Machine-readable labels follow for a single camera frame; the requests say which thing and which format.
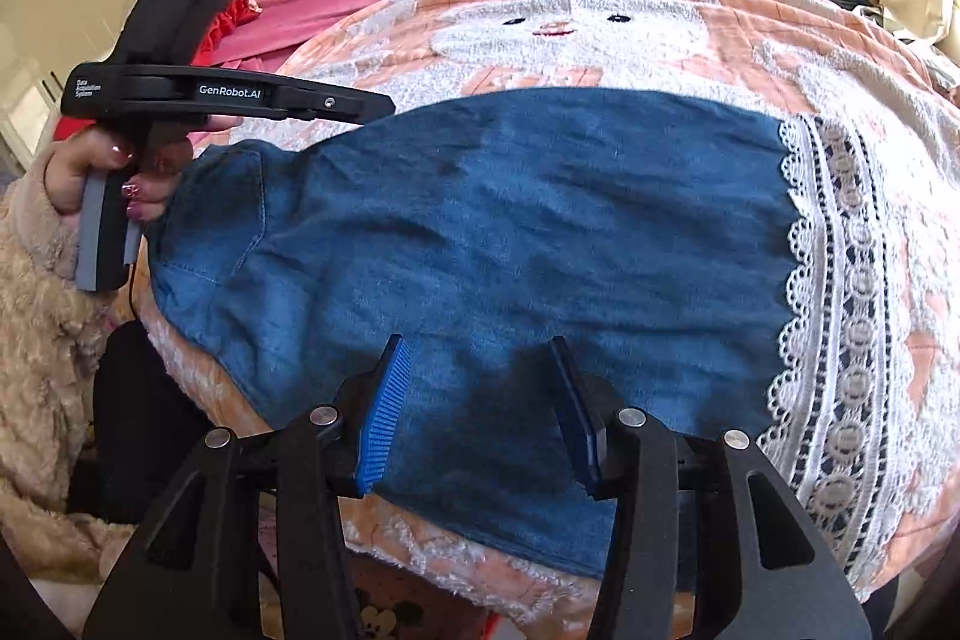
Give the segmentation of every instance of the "denim shirt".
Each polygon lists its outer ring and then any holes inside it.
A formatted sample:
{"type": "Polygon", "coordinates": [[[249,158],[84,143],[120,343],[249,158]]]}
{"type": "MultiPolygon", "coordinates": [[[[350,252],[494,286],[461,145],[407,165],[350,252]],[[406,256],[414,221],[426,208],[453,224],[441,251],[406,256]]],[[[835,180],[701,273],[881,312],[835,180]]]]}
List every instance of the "denim shirt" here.
{"type": "Polygon", "coordinates": [[[603,571],[546,340],[678,431],[771,423],[797,218],[770,116],[660,92],[421,107],[300,153],[208,148],[150,234],[162,313],[282,427],[373,367],[413,379],[377,492],[448,530],[603,571]]]}

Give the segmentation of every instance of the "hand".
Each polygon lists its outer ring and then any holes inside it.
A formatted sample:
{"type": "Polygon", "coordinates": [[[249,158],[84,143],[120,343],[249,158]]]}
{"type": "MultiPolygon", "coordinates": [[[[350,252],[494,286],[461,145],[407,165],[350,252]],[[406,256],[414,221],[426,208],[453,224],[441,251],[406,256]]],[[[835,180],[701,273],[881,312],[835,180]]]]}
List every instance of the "hand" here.
{"type": "MultiPolygon", "coordinates": [[[[239,118],[211,116],[203,130],[222,131],[239,122],[239,118]]],[[[184,137],[147,155],[140,172],[123,186],[123,196],[128,199],[127,215],[134,220],[156,220],[163,214],[167,199],[179,183],[179,172],[193,158],[193,148],[184,137]]],[[[83,129],[61,143],[47,163],[44,186],[50,203],[64,220],[75,223],[88,170],[120,170],[134,159],[133,148],[122,136],[98,125],[83,129]]]]}

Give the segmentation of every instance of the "bedspread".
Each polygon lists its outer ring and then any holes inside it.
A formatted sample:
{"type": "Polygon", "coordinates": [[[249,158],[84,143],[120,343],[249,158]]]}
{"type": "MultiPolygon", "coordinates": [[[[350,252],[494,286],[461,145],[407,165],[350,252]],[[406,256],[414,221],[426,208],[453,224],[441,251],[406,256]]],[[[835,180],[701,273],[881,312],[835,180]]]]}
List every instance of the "bedspread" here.
{"type": "MultiPolygon", "coordinates": [[[[385,0],[306,44],[282,73],[387,92],[400,110],[589,85],[783,119],[784,174],[802,215],[785,292],[796,317],[781,332],[784,372],[770,378],[760,443],[861,598],[956,514],[960,114],[880,28],[820,0],[385,0]],[[797,116],[819,116],[811,137],[789,130],[797,116]]],[[[247,119],[229,140],[299,149],[349,128],[247,119]]],[[[184,390],[218,424],[262,429],[142,284],[138,300],[184,390]]],[[[586,632],[595,581],[484,549],[376,497],[344,503],[344,532],[352,547],[495,606],[531,636],[586,632]]]]}

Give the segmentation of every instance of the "white lace trim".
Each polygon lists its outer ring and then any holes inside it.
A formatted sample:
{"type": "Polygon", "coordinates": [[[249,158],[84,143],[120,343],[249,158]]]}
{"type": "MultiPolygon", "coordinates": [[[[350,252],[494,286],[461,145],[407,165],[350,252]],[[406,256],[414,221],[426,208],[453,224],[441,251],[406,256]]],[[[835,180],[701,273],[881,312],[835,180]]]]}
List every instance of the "white lace trim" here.
{"type": "Polygon", "coordinates": [[[881,170],[842,121],[786,119],[782,171],[800,218],[787,281],[795,317],[779,335],[786,369],[768,390],[760,447],[822,530],[848,579],[869,593],[877,550],[904,513],[912,363],[904,262],[881,170]]]}

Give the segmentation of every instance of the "fluffy jacket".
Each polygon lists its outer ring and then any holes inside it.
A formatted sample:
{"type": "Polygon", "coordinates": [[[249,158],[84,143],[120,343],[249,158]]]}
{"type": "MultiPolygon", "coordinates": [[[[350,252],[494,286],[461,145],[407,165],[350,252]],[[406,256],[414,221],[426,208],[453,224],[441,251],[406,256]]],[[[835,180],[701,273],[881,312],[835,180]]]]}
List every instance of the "fluffy jacket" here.
{"type": "Polygon", "coordinates": [[[133,530],[64,509],[109,301],[69,282],[76,231],[43,186],[53,149],[0,203],[0,531],[31,578],[99,584],[133,530]]]}

